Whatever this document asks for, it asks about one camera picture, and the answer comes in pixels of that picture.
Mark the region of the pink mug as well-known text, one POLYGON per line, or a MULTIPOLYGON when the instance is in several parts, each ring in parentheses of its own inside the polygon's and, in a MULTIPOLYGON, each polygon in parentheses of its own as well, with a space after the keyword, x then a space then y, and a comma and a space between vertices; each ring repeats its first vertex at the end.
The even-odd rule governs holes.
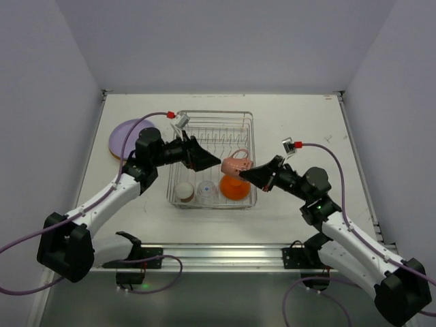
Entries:
POLYGON ((247 149, 238 149, 222 161, 221 172, 232 178, 242 180, 240 173, 250 170, 252 167, 253 161, 249 158, 249 151, 247 149))

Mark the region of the tan plastic plate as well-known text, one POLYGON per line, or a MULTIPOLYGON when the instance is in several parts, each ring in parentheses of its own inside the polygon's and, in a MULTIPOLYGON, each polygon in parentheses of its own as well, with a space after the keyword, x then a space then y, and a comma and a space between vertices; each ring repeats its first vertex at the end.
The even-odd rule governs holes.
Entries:
POLYGON ((111 156, 113 158, 115 158, 116 160, 120 161, 120 157, 119 156, 115 155, 114 153, 110 153, 110 154, 111 154, 111 156))

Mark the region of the purple plate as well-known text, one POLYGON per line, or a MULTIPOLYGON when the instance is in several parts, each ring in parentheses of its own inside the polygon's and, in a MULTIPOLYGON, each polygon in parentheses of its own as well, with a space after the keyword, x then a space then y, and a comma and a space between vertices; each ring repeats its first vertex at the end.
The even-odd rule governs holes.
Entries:
POLYGON ((124 161, 129 157, 129 154, 135 149, 135 143, 136 140, 138 139, 139 133, 143 129, 155 127, 155 125, 147 119, 139 122, 135 126, 133 131, 130 133, 127 139, 127 143, 125 145, 125 150, 123 154, 121 154, 127 132, 132 128, 132 126, 136 123, 137 120, 138 119, 131 119, 121 123, 112 131, 109 137, 109 141, 108 141, 109 149, 120 158, 122 155, 124 161))

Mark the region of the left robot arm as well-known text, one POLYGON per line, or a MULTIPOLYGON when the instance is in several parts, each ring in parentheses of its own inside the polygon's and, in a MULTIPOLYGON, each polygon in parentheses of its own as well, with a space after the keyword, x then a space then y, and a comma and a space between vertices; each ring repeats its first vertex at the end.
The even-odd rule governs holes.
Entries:
POLYGON ((93 241, 93 237, 121 208, 153 184, 159 167, 175 163, 200 172, 221 161, 184 131, 173 141, 164 142, 158 129, 141 130, 135 149, 109 185, 67 214, 52 213, 46 218, 37 261, 75 283, 94 266, 141 259, 142 242, 131 234, 117 232, 98 242, 93 241))

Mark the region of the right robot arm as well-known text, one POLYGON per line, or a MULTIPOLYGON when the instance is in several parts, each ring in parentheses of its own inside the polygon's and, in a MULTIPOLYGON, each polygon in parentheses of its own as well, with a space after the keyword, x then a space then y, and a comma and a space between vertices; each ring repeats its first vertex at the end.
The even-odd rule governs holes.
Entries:
POLYGON ((304 243, 309 258, 338 270, 363 289, 382 317, 403 326, 432 301, 423 265, 404 260, 363 232, 328 195, 326 171, 309 168, 302 176, 280 156, 267 164, 240 172, 262 191, 278 187, 304 201, 300 211, 318 233, 304 243))

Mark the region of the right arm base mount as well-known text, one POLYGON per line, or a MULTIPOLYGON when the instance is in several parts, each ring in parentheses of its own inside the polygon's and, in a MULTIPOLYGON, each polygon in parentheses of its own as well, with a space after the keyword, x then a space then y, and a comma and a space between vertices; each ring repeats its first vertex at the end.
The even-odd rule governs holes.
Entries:
POLYGON ((323 264, 318 251, 330 239, 317 233, 305 242, 295 240, 281 249, 283 267, 286 270, 299 270, 303 284, 309 289, 324 291, 330 285, 330 267, 323 264))

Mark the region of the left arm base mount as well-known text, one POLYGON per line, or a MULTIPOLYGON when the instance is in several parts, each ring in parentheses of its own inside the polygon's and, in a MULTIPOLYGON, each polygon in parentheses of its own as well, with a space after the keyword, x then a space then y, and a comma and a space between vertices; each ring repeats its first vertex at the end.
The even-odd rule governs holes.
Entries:
POLYGON ((155 256, 163 255, 162 247, 143 247, 142 241, 126 232, 117 232, 117 237, 122 241, 126 240, 131 249, 124 258, 110 260, 102 264, 103 268, 115 269, 137 269, 136 272, 117 272, 115 275, 116 284, 119 287, 133 289, 134 286, 142 284, 145 278, 146 269, 160 269, 162 259, 150 260, 148 262, 136 262, 134 260, 149 259, 155 256))

